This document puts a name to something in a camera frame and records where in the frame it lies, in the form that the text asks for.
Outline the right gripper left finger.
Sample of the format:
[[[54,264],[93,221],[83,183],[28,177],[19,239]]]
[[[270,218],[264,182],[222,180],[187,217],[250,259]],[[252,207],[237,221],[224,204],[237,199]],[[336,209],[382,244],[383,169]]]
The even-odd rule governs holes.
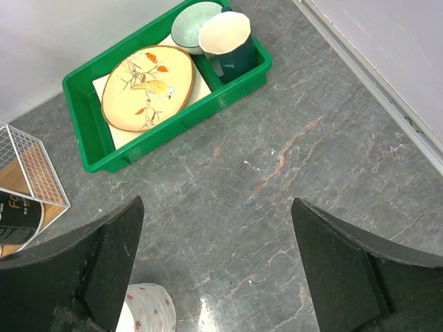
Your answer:
[[[140,196],[1,260],[2,331],[115,331],[144,219]]]

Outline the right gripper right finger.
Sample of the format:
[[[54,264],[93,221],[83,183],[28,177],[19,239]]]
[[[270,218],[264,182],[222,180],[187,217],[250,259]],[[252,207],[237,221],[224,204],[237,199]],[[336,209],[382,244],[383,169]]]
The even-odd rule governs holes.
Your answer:
[[[441,331],[442,257],[296,198],[291,217],[321,331]]]

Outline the white floral roll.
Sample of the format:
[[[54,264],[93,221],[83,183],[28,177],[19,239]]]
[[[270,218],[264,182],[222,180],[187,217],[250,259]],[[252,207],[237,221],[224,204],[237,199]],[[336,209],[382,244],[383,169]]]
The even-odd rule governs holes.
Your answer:
[[[164,287],[130,284],[116,331],[176,331],[176,311]]]

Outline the black paper towel roll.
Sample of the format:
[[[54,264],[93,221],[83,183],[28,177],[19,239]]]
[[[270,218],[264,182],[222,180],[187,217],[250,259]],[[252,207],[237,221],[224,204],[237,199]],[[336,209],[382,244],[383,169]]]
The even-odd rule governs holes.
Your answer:
[[[24,245],[39,232],[43,220],[42,203],[1,192],[1,245]]]

